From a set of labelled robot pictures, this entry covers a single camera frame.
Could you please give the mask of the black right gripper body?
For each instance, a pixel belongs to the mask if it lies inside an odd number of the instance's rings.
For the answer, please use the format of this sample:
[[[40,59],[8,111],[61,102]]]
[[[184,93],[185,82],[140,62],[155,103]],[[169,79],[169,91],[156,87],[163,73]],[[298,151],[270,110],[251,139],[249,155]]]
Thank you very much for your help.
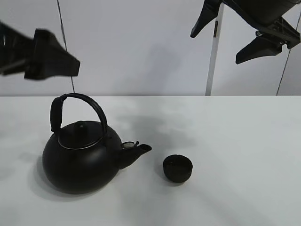
[[[292,49],[301,42],[301,35],[283,15],[299,5],[299,0],[224,0],[250,26],[263,34],[279,38]]]

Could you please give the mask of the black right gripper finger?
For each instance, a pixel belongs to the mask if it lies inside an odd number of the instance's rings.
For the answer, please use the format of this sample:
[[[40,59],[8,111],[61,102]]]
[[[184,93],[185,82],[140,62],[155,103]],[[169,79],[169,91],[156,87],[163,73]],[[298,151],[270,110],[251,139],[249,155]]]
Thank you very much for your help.
[[[208,23],[217,18],[220,5],[220,0],[204,0],[201,13],[191,30],[191,38],[195,38]]]
[[[236,55],[236,64],[268,56],[276,56],[282,52],[282,46],[267,39],[257,37]]]

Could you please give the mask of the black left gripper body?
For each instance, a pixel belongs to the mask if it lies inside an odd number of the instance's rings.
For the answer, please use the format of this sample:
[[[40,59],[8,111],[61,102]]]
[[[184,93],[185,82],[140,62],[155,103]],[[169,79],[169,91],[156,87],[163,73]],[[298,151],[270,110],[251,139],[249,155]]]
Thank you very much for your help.
[[[25,72],[29,68],[33,39],[0,23],[0,74],[8,76]]]

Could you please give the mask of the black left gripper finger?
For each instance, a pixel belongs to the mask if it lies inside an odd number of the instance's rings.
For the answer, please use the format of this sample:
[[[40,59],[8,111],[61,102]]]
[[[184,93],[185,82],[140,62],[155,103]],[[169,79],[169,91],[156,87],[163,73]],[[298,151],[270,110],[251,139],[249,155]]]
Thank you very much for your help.
[[[55,35],[45,29],[36,29],[33,37],[26,80],[45,80],[50,77],[77,77],[80,61],[65,50]]]

